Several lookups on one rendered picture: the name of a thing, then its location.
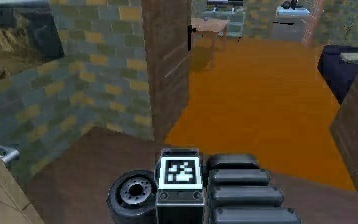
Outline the beige room door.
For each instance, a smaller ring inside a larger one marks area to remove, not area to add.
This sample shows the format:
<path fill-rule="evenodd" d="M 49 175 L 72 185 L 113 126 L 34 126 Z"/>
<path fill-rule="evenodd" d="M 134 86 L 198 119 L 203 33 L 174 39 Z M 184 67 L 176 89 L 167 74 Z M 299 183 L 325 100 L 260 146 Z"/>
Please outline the beige room door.
<path fill-rule="evenodd" d="M 46 224 L 0 159 L 0 224 Z"/>

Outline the black television set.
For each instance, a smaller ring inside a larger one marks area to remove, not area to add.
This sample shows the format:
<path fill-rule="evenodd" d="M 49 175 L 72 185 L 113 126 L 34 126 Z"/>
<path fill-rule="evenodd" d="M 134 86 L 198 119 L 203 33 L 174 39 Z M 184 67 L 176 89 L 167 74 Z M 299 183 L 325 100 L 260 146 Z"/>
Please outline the black television set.
<path fill-rule="evenodd" d="M 243 6 L 244 0 L 207 0 L 207 5 L 212 6 Z"/>

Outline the brown wooden room door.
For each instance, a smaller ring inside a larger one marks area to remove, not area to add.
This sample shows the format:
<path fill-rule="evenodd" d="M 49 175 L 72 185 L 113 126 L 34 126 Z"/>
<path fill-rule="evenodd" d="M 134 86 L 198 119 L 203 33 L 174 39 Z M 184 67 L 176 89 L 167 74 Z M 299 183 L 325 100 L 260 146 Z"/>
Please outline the brown wooden room door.
<path fill-rule="evenodd" d="M 154 140 L 162 143 L 188 104 L 190 0 L 142 0 Z"/>
<path fill-rule="evenodd" d="M 358 74 L 335 115 L 331 134 L 358 191 Z"/>

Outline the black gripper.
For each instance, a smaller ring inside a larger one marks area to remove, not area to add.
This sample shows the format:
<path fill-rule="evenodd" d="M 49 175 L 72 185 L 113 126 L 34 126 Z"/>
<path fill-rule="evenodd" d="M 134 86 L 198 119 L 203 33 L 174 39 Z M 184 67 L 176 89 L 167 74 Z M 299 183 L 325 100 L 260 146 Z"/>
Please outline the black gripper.
<path fill-rule="evenodd" d="M 154 173 L 133 170 L 112 184 L 107 206 L 115 224 L 156 224 L 157 185 Z"/>

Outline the framed landscape wall picture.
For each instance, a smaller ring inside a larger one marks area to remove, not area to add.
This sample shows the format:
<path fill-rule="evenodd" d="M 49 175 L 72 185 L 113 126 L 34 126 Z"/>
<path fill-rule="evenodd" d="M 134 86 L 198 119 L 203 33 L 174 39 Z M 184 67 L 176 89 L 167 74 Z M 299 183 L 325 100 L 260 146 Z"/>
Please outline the framed landscape wall picture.
<path fill-rule="evenodd" d="M 0 0 L 0 80 L 64 55 L 47 1 Z"/>

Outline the dark blue sofa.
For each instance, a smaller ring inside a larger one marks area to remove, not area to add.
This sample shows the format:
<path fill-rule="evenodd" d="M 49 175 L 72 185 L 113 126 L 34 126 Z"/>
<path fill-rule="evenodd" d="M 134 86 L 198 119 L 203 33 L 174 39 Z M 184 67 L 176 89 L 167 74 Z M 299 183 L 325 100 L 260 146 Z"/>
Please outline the dark blue sofa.
<path fill-rule="evenodd" d="M 358 47 L 345 45 L 326 45 L 321 52 L 317 69 L 341 104 L 358 73 L 357 63 L 347 63 L 341 53 L 358 53 Z"/>

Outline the light wooden table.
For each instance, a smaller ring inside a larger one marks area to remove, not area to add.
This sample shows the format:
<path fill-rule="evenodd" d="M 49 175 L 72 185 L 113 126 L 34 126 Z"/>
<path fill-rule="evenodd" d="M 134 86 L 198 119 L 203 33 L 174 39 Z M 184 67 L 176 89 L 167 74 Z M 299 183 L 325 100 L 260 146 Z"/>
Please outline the light wooden table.
<path fill-rule="evenodd" d="M 220 33 L 226 38 L 227 26 L 229 20 L 208 18 L 192 18 L 191 25 L 197 29 L 196 33 L 211 38 L 211 49 L 214 50 L 216 46 L 216 39 Z"/>

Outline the pale blue table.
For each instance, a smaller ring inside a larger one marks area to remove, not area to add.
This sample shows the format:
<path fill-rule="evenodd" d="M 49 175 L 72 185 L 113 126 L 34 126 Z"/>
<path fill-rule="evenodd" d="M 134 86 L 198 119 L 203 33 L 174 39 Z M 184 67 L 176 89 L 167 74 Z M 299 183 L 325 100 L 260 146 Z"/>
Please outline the pale blue table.
<path fill-rule="evenodd" d="M 275 12 L 276 16 L 300 16 L 306 17 L 310 15 L 310 11 L 306 8 L 289 8 L 284 9 L 283 7 L 279 6 Z"/>

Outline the pale cushion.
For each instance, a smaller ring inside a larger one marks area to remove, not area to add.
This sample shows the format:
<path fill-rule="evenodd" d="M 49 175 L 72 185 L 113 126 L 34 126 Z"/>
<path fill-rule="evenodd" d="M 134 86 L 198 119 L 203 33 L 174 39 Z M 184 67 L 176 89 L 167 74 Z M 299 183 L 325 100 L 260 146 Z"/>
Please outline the pale cushion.
<path fill-rule="evenodd" d="M 340 57 L 346 63 L 358 64 L 358 53 L 341 53 Z"/>

